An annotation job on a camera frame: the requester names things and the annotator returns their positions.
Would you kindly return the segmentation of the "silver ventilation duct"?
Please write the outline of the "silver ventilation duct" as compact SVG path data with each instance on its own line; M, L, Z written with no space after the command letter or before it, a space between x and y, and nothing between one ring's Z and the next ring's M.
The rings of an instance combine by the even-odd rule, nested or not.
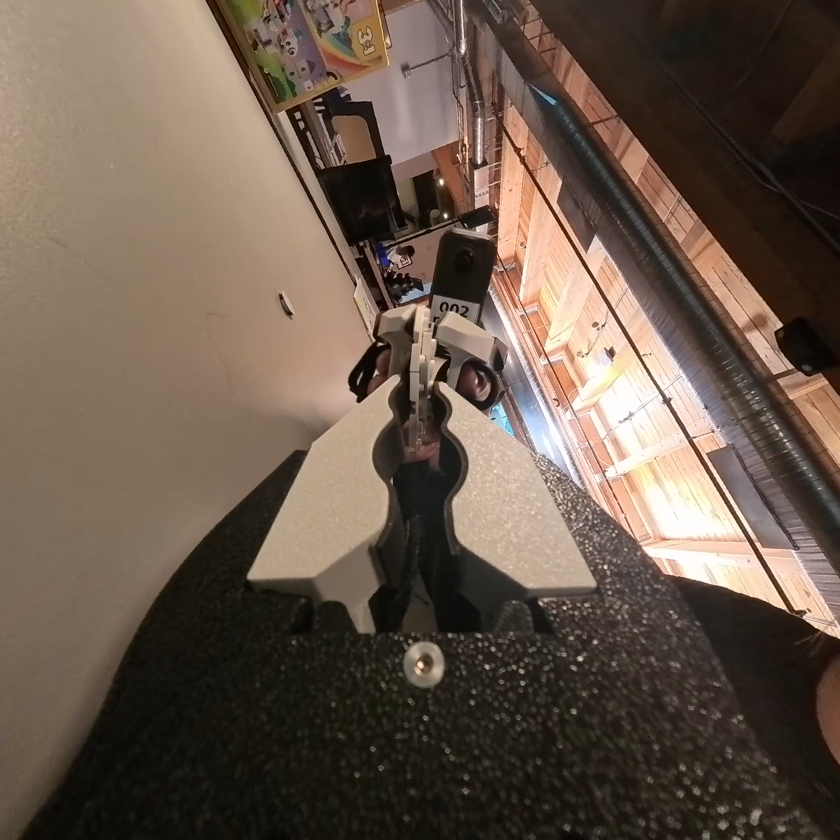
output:
M452 22L458 82L463 88L469 166L478 169L495 164L500 157L496 48L478 2L446 2L445 6Z

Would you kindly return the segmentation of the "person's right hand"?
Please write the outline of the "person's right hand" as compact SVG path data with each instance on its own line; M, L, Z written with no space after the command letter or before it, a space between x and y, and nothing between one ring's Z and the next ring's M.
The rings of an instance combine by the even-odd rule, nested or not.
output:
M470 361L463 364L455 390L484 414L488 414L502 394L497 374L483 364Z

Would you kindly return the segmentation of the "lego instruction booklet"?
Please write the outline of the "lego instruction booklet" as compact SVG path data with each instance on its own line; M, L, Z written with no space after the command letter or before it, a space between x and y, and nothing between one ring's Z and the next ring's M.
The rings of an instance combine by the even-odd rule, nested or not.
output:
M371 289L368 287L365 279L356 274L353 274L352 278L354 283L353 299L367 332L373 338L375 333L375 324L381 311L378 308L371 293Z

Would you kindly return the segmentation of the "yellow lego set box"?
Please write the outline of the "yellow lego set box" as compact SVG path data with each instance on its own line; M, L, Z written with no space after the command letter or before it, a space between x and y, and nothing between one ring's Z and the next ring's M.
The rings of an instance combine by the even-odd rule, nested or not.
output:
M377 1L216 1L273 113L388 67Z

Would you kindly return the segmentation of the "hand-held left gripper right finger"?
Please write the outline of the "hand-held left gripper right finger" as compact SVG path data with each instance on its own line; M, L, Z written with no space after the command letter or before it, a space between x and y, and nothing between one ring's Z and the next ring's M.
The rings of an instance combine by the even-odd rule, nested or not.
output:
M445 507L458 591L483 627L510 602L593 595L595 578L531 452L446 383L436 395L461 466Z

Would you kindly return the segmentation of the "round cream lego plate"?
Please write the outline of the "round cream lego plate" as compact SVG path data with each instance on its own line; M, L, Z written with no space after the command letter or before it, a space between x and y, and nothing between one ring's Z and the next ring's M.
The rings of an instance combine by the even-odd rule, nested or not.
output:
M428 306L416 307L412 326L413 343L407 368L409 416L406 423L406 447L417 455L432 423L432 388L443 359L439 358L435 325Z

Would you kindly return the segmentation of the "black ceiling box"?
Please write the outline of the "black ceiling box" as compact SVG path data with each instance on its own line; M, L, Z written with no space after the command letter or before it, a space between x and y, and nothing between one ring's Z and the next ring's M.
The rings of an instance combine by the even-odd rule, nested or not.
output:
M792 368L805 376L823 374L839 365L837 354L806 318L795 318L782 324L773 335Z

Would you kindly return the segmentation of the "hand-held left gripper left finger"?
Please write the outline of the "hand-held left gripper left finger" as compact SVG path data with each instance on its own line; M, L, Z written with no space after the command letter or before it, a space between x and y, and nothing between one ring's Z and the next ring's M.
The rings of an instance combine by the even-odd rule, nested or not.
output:
M247 581L342 604L375 632L371 598L397 576L397 380L388 380L307 452Z

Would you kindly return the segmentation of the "long grey ceiling duct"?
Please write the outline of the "long grey ceiling duct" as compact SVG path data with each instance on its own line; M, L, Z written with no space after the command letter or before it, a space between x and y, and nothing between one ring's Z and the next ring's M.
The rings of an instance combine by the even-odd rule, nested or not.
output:
M817 454L781 390L759 372L760 359L737 340L732 319L712 299L674 236L651 215L625 171L610 162L601 138L557 83L526 80L522 85L563 183L669 351L696 378L694 389L717 425L747 439L811 529L838 531L838 479L827 458Z

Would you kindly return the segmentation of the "black office chair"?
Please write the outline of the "black office chair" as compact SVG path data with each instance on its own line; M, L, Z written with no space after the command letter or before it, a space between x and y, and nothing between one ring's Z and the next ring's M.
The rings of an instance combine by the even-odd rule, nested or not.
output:
M389 155L323 168L316 177L349 245L393 237L405 227Z

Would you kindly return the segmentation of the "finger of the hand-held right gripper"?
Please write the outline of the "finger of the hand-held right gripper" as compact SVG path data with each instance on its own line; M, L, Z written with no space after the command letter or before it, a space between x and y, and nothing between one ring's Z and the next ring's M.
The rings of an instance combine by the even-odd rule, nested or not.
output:
M448 354L446 382L457 387L460 373L467 362L489 366L494 352L494 337L457 313L446 313L439 320L435 339L437 348Z
M404 376L418 382L421 370L421 309L394 308L384 312L377 323L376 338L389 355L388 377Z

